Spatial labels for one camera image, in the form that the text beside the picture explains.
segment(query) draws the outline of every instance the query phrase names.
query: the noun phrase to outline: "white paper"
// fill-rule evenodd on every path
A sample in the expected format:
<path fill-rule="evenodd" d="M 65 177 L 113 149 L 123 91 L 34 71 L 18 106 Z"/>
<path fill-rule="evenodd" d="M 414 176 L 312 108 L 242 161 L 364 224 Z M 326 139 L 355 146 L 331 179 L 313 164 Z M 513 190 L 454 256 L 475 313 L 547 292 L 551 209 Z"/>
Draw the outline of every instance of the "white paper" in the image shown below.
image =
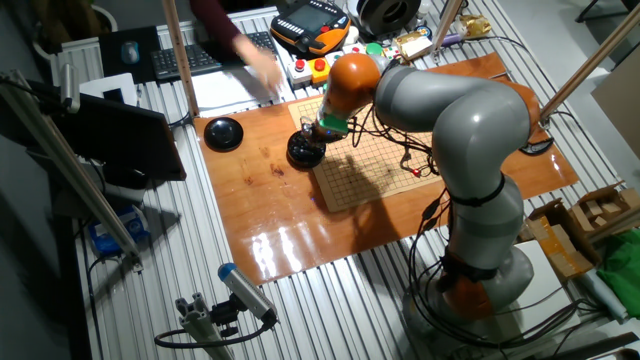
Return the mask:
<path fill-rule="evenodd" d="M 137 106 L 138 95 L 131 73 L 109 76 L 80 84 L 80 93 L 101 99 L 104 99 L 105 92 L 116 89 L 120 89 L 120 92 L 122 92 L 122 100 L 125 104 Z"/>
<path fill-rule="evenodd" d="M 195 76 L 193 88 L 201 111 L 239 104 L 250 107 L 252 103 L 264 103 L 279 96 L 265 89 L 249 66 Z"/>

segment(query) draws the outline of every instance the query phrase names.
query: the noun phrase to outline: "metal pole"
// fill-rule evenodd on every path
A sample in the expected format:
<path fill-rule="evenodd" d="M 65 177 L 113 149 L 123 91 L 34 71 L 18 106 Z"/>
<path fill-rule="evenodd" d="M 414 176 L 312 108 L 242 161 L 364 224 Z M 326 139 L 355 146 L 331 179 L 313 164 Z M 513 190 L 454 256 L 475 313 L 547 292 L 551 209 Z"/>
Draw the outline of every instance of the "metal pole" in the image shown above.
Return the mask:
<path fill-rule="evenodd" d="M 580 69 L 558 90 L 558 92 L 549 100 L 547 105 L 542 108 L 540 119 L 543 122 L 553 113 L 560 104 L 562 104 L 573 91 L 582 84 L 582 82 L 593 72 L 605 57 L 620 44 L 629 32 L 640 23 L 640 6 L 636 6 L 631 13 L 624 19 L 622 24 L 609 35 L 600 48 L 591 57 L 582 64 Z"/>
<path fill-rule="evenodd" d="M 178 71 L 180 72 L 180 80 L 182 80 L 182 86 L 187 95 L 189 114 L 194 118 L 200 115 L 200 109 L 198 108 L 196 92 L 191 81 L 191 69 L 189 68 L 187 51 L 182 41 L 182 31 L 180 31 L 180 20 L 178 19 L 175 0 L 162 0 L 162 6 L 164 7 L 164 16 L 167 18 L 167 27 L 171 35 L 171 43 L 173 44 L 173 53 L 176 56 Z"/>
<path fill-rule="evenodd" d="M 12 71 L 9 78 L 19 85 L 29 87 L 29 84 L 17 71 Z M 0 84 L 0 96 L 4 97 L 11 109 L 33 134 L 40 146 L 78 192 L 91 212 L 113 236 L 124 253 L 132 257 L 134 263 L 137 262 L 140 252 L 131 235 L 89 175 L 80 166 L 73 150 L 51 118 L 42 115 L 33 96 L 8 84 Z"/>
<path fill-rule="evenodd" d="M 436 33 L 433 35 L 433 44 L 431 45 L 431 56 L 435 63 L 440 61 L 440 46 L 442 46 L 444 37 L 447 36 L 447 32 L 449 32 L 451 23 L 453 23 L 456 15 L 458 15 L 458 10 L 460 10 L 461 5 L 462 0 L 447 1 L 447 6 L 443 10 L 442 19 L 440 19 Z"/>

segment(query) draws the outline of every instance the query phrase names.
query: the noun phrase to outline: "green cloth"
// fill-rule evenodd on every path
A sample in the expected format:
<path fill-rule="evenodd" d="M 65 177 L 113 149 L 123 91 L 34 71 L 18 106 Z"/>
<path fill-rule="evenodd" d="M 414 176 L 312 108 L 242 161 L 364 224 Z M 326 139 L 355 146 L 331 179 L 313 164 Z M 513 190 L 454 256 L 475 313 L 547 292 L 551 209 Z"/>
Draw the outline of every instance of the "green cloth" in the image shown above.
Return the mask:
<path fill-rule="evenodd" d="M 640 231 L 612 236 L 598 275 L 616 293 L 629 315 L 640 318 Z"/>

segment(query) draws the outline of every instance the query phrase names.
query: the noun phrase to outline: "red button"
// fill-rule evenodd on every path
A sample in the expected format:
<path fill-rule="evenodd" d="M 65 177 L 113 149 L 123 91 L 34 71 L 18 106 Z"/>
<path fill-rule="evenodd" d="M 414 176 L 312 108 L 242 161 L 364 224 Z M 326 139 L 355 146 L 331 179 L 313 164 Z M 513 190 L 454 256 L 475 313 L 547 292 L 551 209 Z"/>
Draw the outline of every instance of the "red button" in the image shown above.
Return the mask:
<path fill-rule="evenodd" d="M 316 63 L 313 65 L 313 67 L 316 69 L 316 71 L 323 71 L 325 66 L 326 66 L 326 64 L 324 63 L 324 60 L 322 60 L 322 59 L 316 60 Z"/>
<path fill-rule="evenodd" d="M 298 71 L 304 70 L 304 60 L 296 61 L 296 70 Z"/>

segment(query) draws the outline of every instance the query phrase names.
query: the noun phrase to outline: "keyboard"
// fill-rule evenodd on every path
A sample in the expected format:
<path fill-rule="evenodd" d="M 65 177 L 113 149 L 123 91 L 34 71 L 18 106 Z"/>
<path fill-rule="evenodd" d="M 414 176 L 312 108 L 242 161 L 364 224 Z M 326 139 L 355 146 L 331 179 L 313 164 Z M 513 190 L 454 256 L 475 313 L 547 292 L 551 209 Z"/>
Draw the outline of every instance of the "keyboard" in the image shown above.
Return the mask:
<path fill-rule="evenodd" d="M 268 31 L 246 34 L 247 37 L 259 49 L 270 50 L 277 55 L 276 46 Z M 201 44 L 185 46 L 191 75 L 208 74 L 221 70 L 225 64 L 241 62 L 236 55 L 225 54 L 220 44 L 215 41 L 208 41 Z M 178 64 L 173 49 L 154 51 L 151 53 L 153 70 L 158 80 L 173 80 L 180 78 Z"/>

